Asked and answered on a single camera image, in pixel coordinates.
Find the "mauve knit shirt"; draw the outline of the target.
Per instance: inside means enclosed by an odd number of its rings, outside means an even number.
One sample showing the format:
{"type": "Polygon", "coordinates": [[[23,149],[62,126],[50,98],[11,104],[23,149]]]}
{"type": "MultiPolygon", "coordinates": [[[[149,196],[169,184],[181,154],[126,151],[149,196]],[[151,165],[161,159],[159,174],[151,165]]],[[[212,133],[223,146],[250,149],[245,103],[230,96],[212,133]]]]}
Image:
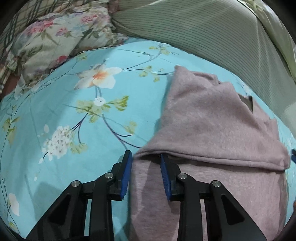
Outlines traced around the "mauve knit shirt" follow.
{"type": "Polygon", "coordinates": [[[290,155],[278,124],[215,75],[175,67],[161,126],[135,155],[131,240],[176,240],[180,205],[166,198],[158,154],[198,181],[220,181],[268,240],[287,214],[290,155]]]}

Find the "turquoise floral bed sheet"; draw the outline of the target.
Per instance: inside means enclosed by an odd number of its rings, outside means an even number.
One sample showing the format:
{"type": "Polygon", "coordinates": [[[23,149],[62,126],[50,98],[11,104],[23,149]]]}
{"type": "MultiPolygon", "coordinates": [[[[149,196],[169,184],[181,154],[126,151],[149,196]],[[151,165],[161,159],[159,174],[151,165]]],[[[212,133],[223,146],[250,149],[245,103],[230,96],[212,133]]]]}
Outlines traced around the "turquoise floral bed sheet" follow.
{"type": "Polygon", "coordinates": [[[132,39],[65,62],[19,99],[1,102],[1,218],[22,237],[75,180],[96,179],[156,132],[174,67],[238,76],[168,44],[132,39]]]}

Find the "light green pillow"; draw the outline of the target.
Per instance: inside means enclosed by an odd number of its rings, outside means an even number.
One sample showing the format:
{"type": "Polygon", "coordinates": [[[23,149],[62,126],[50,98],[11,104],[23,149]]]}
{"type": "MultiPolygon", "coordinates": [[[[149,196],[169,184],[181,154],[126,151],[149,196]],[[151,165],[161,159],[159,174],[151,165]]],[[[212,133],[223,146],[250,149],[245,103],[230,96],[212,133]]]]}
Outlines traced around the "light green pillow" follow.
{"type": "Polygon", "coordinates": [[[270,39],[281,52],[295,80],[295,42],[277,14],[263,1],[239,1],[262,23],[270,39]]]}

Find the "green striped pillow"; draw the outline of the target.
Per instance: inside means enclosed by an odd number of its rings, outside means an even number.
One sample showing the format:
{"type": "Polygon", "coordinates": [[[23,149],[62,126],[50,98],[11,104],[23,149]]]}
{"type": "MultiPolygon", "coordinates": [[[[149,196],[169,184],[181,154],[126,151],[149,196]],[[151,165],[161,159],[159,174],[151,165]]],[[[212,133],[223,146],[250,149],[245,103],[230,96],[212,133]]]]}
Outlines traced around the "green striped pillow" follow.
{"type": "Polygon", "coordinates": [[[239,1],[120,1],[112,20],[121,33],[168,43],[236,74],[295,132],[295,78],[239,1]]]}

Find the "floral pink pillow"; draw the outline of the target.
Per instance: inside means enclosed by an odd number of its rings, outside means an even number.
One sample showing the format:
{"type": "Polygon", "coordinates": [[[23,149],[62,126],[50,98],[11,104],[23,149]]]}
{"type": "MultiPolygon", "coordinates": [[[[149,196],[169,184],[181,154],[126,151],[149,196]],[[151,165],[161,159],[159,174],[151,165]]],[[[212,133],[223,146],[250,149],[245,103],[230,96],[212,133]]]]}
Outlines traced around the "floral pink pillow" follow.
{"type": "Polygon", "coordinates": [[[125,35],[115,32],[107,3],[100,1],[72,4],[38,18],[9,51],[8,67],[19,77],[15,98],[80,52],[118,46],[125,40],[125,35]]]}

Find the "plaid beige blanket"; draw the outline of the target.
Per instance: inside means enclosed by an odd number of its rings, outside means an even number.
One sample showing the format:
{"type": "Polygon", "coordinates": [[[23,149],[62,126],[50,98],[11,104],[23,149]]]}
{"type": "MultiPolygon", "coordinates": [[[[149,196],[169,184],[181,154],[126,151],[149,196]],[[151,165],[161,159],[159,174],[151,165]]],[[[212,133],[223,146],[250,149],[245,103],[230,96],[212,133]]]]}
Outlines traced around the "plaid beige blanket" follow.
{"type": "Polygon", "coordinates": [[[8,55],[14,40],[19,34],[29,25],[34,23],[38,18],[43,17],[57,10],[74,4],[80,6],[92,1],[29,1],[26,3],[10,20],[9,24],[1,34],[1,89],[5,89],[10,79],[17,79],[16,76],[8,67],[8,55]]]}

